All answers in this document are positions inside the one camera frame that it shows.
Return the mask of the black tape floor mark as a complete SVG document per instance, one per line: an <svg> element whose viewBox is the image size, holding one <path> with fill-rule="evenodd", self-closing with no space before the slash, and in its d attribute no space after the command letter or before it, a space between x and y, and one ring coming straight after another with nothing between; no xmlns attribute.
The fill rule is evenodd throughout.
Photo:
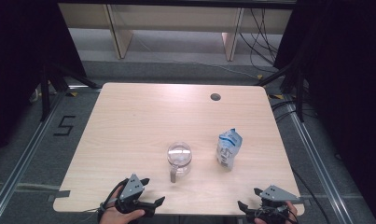
<svg viewBox="0 0 376 224"><path fill-rule="evenodd" d="M63 116L58 124L57 132L54 136L68 136L74 128L72 120L75 116Z"/></svg>

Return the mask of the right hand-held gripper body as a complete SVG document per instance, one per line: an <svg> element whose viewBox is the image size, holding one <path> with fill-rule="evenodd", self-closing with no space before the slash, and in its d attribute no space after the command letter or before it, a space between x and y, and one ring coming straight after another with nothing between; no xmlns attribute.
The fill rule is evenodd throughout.
<svg viewBox="0 0 376 224"><path fill-rule="evenodd" d="M296 196L275 185L270 185L263 190L259 196L261 205L258 209L250 209L248 207L246 219L253 222L255 218L260 218L268 224L285 224L288 218L288 209L285 204L287 201L291 203L301 203L300 197Z"/></svg>

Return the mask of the blue white milk carton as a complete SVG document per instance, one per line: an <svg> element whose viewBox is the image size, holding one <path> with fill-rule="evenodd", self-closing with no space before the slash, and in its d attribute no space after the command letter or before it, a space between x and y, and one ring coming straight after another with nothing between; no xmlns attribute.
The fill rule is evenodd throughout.
<svg viewBox="0 0 376 224"><path fill-rule="evenodd" d="M218 136L216 146L216 158L219 164L231 170L234 164L234 158L242 146L243 138L235 129L229 129Z"/></svg>

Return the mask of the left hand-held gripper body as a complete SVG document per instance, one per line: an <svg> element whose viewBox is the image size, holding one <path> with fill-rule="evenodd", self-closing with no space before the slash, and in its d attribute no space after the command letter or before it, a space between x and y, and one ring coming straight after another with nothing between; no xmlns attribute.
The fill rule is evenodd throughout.
<svg viewBox="0 0 376 224"><path fill-rule="evenodd" d="M153 217L155 214L154 203L139 201L145 190L145 186L142 186L140 180L136 174L132 174L130 178L122 182L122 189L117 194L115 207L122 214L142 209L146 212L144 217Z"/></svg>

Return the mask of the dark curtain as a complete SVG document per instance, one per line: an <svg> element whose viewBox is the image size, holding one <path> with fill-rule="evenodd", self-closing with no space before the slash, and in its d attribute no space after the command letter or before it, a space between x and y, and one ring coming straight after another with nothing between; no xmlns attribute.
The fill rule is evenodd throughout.
<svg viewBox="0 0 376 224"><path fill-rule="evenodd" d="M327 20L306 80L316 112L376 222L376 0L297 0L275 66Z"/></svg>
<svg viewBox="0 0 376 224"><path fill-rule="evenodd" d="M57 0L0 0L0 148L44 67L86 72Z"/></svg>

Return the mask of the grey tape strip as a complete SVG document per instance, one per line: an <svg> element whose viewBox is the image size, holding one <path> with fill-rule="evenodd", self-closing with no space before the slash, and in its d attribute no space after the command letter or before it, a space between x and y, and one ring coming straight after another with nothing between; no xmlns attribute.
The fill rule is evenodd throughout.
<svg viewBox="0 0 376 224"><path fill-rule="evenodd" d="M47 198L47 201L52 203L58 198L67 198L69 195L70 195L70 190L57 191L54 194L50 194Z"/></svg>

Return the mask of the aluminium cross rail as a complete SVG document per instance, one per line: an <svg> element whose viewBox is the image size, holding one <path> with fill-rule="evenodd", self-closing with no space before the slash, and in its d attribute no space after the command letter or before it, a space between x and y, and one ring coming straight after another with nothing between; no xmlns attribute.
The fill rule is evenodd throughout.
<svg viewBox="0 0 376 224"><path fill-rule="evenodd" d="M44 184L33 184L33 183L18 183L16 185L16 190L44 190L44 191L58 191L59 186L44 185Z"/></svg>

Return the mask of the light wooden desk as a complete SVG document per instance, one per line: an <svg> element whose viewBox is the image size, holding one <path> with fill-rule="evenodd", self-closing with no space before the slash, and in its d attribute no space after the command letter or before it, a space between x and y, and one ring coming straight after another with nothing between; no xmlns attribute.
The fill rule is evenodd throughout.
<svg viewBox="0 0 376 224"><path fill-rule="evenodd" d="M69 28L107 29L116 57L126 56L135 30L215 32L222 34L226 60L232 61L240 33L281 35L290 9L170 7L60 3Z"/></svg>

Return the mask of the person's right hand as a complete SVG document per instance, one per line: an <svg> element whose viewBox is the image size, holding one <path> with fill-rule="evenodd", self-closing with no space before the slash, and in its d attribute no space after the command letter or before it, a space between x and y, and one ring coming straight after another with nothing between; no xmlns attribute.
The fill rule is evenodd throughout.
<svg viewBox="0 0 376 224"><path fill-rule="evenodd" d="M288 209L288 218L285 220L285 224L298 224L297 208L290 201L287 201L285 204L287 205L287 209ZM255 218L254 223L255 224L268 224L266 221L260 218Z"/></svg>

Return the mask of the black metal stand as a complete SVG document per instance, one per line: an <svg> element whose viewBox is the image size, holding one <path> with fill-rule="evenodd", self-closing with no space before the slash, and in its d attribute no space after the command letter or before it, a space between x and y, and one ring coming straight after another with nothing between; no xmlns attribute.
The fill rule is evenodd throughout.
<svg viewBox="0 0 376 224"><path fill-rule="evenodd" d="M261 79L258 82L258 86L264 87L265 85L273 82L275 79L283 77L284 80L280 86L282 93L290 93L293 90L296 91L296 103L295 107L297 109L297 115L301 122L304 121L302 116L302 106L303 106L303 82L304 74L299 65L290 63L284 68L280 69L276 73L272 74L269 77Z"/></svg>
<svg viewBox="0 0 376 224"><path fill-rule="evenodd" d="M40 88L42 93L42 117L44 121L50 113L50 93L49 85L52 85L56 92L66 92L70 89L65 81L65 77L71 77L74 80L88 86L92 89L101 89L102 86L89 80L85 74L76 73L65 66L57 63L45 63L40 75Z"/></svg>

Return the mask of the aluminium floor rail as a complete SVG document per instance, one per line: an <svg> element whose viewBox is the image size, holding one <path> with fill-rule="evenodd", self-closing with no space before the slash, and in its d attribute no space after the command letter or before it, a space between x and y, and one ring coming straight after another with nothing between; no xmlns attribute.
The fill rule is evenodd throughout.
<svg viewBox="0 0 376 224"><path fill-rule="evenodd" d="M297 108L294 105L288 105L287 110L291 113L291 118L299 133L300 139L307 151L313 168L316 171L319 181L327 195L327 198L332 206L335 215L340 224L351 224L350 216L345 209L345 203L337 189L335 182L331 179L331 176L311 138L305 124L299 119L297 114Z"/></svg>
<svg viewBox="0 0 376 224"><path fill-rule="evenodd" d="M28 145L25 147L22 152L17 164L14 166L10 176L7 181L0 188L0 217L2 216L4 210L9 203L15 188L20 182L22 176L27 170L36 150L38 149L42 139L45 136L47 129L49 128L50 123L53 120L54 114L57 111L57 108L60 102L63 100L63 93L58 93L52 103L50 104L50 111L45 116L45 118L39 122L37 128L35 129L34 135L30 139Z"/></svg>

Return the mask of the person's left hand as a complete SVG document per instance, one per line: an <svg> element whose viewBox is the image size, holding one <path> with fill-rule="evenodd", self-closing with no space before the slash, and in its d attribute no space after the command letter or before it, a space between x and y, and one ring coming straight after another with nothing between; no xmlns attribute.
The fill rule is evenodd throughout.
<svg viewBox="0 0 376 224"><path fill-rule="evenodd" d="M129 222L142 217L146 212L142 209L135 210L128 214L120 213L112 204L104 211L99 224L128 224Z"/></svg>

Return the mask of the clear glass measuring cup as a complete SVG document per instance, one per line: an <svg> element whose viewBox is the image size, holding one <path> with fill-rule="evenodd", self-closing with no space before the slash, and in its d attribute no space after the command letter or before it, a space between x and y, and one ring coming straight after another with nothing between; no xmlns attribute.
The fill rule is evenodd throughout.
<svg viewBox="0 0 376 224"><path fill-rule="evenodd" d="M170 165L170 179L175 183L179 176L187 175L191 168L192 151L185 142L175 142L167 150Z"/></svg>

